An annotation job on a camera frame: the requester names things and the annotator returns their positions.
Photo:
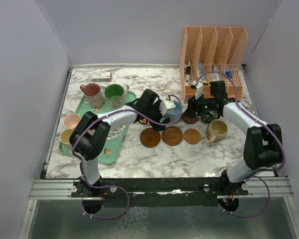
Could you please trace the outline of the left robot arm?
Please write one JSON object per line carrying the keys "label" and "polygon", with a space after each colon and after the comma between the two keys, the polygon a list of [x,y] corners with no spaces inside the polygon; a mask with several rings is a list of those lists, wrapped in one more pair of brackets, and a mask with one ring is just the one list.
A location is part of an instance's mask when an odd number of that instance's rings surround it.
{"label": "left robot arm", "polygon": [[154,131],[164,130],[170,118],[163,117],[174,106],[172,101],[161,100],[157,93],[146,89],[140,98],[117,110],[98,115],[86,112],[69,139],[72,154],[79,159],[83,191],[91,197],[100,191],[98,156],[103,152],[109,132],[142,119],[147,119]]}

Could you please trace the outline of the tan mug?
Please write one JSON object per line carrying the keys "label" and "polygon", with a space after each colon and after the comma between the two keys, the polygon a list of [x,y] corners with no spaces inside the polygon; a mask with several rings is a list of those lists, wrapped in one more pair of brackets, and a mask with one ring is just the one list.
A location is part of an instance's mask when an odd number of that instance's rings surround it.
{"label": "tan mug", "polygon": [[216,119],[208,125],[205,134],[209,144],[222,141],[228,134],[228,126],[224,121]]}

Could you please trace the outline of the woven rattan coaster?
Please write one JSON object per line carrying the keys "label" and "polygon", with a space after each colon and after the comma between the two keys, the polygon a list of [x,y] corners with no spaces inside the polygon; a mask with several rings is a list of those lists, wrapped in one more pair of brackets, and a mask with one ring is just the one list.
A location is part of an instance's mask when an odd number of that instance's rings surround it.
{"label": "woven rattan coaster", "polygon": [[150,122],[148,121],[148,119],[143,119],[143,120],[141,120],[141,121],[140,121],[140,124],[150,126]]}

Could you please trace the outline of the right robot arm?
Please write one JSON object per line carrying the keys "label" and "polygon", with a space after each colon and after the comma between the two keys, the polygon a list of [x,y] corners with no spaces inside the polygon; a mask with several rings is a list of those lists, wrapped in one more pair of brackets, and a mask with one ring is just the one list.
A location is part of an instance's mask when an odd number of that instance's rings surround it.
{"label": "right robot arm", "polygon": [[246,136],[243,158],[221,174],[219,189],[230,195],[241,183],[260,171],[271,171],[274,165],[283,165],[286,156],[282,150],[281,128],[257,119],[236,98],[228,97],[224,81],[210,84],[211,98],[203,95],[203,83],[194,81],[190,86],[195,95],[188,99],[182,115],[188,124],[199,118],[204,123],[215,123],[220,117],[230,120]]}

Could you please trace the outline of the dark walnut coaster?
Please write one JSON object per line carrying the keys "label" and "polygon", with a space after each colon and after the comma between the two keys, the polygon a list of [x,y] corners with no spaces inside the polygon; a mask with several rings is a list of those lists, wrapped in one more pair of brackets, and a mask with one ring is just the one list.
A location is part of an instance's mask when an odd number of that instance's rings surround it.
{"label": "dark walnut coaster", "polygon": [[188,117],[182,117],[182,120],[187,124],[195,124],[198,121],[198,118],[188,118]]}

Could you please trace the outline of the grey mug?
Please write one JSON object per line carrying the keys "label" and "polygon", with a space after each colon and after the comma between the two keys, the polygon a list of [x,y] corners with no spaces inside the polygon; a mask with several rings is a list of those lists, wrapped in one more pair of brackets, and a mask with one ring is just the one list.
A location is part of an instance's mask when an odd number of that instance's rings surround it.
{"label": "grey mug", "polygon": [[211,123],[216,119],[219,119],[219,114],[217,111],[207,111],[201,116],[203,123]]}

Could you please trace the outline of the brown ringed wooden coaster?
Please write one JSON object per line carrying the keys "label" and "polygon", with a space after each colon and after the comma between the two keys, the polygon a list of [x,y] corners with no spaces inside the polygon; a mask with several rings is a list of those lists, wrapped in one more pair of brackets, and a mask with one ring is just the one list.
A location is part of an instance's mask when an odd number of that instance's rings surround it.
{"label": "brown ringed wooden coaster", "polygon": [[144,129],[140,134],[140,141],[145,147],[156,147],[161,140],[159,132],[153,130],[152,127]]}

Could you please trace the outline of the blue mug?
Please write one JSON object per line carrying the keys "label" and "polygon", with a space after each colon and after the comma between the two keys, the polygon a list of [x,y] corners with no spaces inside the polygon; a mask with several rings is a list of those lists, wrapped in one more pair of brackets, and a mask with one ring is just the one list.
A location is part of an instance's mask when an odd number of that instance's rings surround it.
{"label": "blue mug", "polygon": [[165,117],[170,117],[170,122],[179,122],[179,116],[181,115],[181,108],[180,108],[180,104],[178,101],[174,101],[174,103],[176,104],[176,109],[167,113],[165,115]]}

